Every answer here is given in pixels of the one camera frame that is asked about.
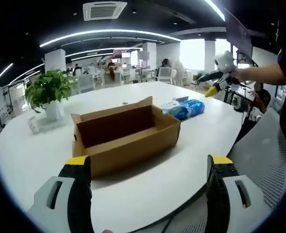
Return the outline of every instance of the ceiling light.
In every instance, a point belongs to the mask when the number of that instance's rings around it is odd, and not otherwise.
[[[10,85],[11,83],[13,83],[15,80],[21,78],[23,75],[27,74],[28,72],[30,72],[30,71],[32,71],[32,70],[34,70],[34,69],[37,69],[38,67],[41,67],[41,66],[43,66],[43,65],[44,65],[44,63],[43,63],[43,64],[40,64],[40,65],[38,65],[38,66],[36,66],[36,67],[34,67],[34,68],[31,68],[30,70],[28,70],[28,71],[26,71],[26,72],[24,72],[23,74],[21,74],[21,75],[18,76],[17,78],[13,79],[13,80],[9,83],[9,85]]]
[[[30,76],[33,76],[33,75],[35,75],[35,74],[38,74],[40,71],[41,71],[41,70],[38,70],[38,71],[36,71],[36,72],[30,74],[29,76],[25,77],[24,80],[27,79],[27,78],[29,78]]]
[[[103,53],[103,54],[96,54],[96,55],[91,55],[91,56],[85,56],[85,57],[77,57],[72,59],[72,61],[76,61],[76,60],[80,60],[80,59],[84,59],[84,58],[88,58],[88,57],[101,57],[101,56],[105,56],[105,55],[113,55],[113,52],[110,53]]]
[[[54,43],[56,41],[63,40],[63,39],[66,39],[66,38],[70,38],[70,37],[73,37],[73,36],[92,34],[92,33],[140,33],[140,34],[147,34],[147,35],[155,35],[155,36],[159,36],[159,37],[175,40],[175,41],[178,41],[178,42],[182,41],[180,39],[177,39],[177,38],[174,38],[174,37],[171,37],[171,36],[168,36],[168,35],[162,35],[162,34],[158,34],[158,33],[151,33],[151,32],[145,32],[145,31],[126,30],[126,29],[103,29],[103,30],[93,30],[93,31],[86,31],[86,32],[80,32],[80,33],[73,33],[73,34],[65,35],[65,36],[62,36],[62,37],[50,40],[48,42],[45,42],[45,43],[41,44],[40,47],[44,47],[44,46],[49,45],[51,43]]]
[[[13,63],[11,63],[10,65],[8,65],[1,73],[0,73],[0,77],[11,67],[13,66]]]
[[[211,0],[204,0],[207,4],[209,4],[213,10],[221,17],[223,21],[225,21],[224,14],[220,11],[220,9],[211,1]]]
[[[65,57],[70,57],[70,56],[74,56],[74,55],[78,55],[78,54],[82,54],[82,53],[87,53],[87,52],[98,52],[98,51],[104,51],[104,50],[141,50],[142,51],[143,49],[142,48],[136,48],[136,47],[106,48],[106,49],[87,50],[87,51],[82,51],[82,52],[76,52],[76,53],[66,55]]]

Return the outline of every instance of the potted plant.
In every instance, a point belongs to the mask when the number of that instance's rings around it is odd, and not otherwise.
[[[39,107],[45,110],[47,118],[51,121],[60,119],[64,115],[61,105],[63,98],[68,100],[71,90],[75,88],[77,82],[74,77],[61,70],[49,70],[37,76],[25,90],[25,98],[30,103],[31,108],[36,113]]]

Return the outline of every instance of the person's arm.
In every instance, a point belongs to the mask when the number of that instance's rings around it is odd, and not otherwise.
[[[236,69],[231,73],[241,82],[254,81],[271,85],[286,85],[286,78],[278,63],[265,67],[251,67],[246,69]]]

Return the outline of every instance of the white column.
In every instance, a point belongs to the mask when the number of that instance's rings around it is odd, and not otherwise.
[[[66,71],[65,51],[63,49],[45,54],[45,72],[56,69]]]
[[[204,59],[204,71],[212,72],[215,70],[215,41],[205,41],[205,59]]]
[[[147,66],[150,66],[150,69],[156,69],[157,63],[157,44],[147,42],[143,44],[143,51],[149,52],[149,60],[147,61]]]

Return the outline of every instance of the ceiling air conditioner vent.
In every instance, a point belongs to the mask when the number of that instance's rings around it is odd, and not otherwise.
[[[89,2],[83,5],[84,20],[116,19],[119,17],[126,2],[98,1]]]

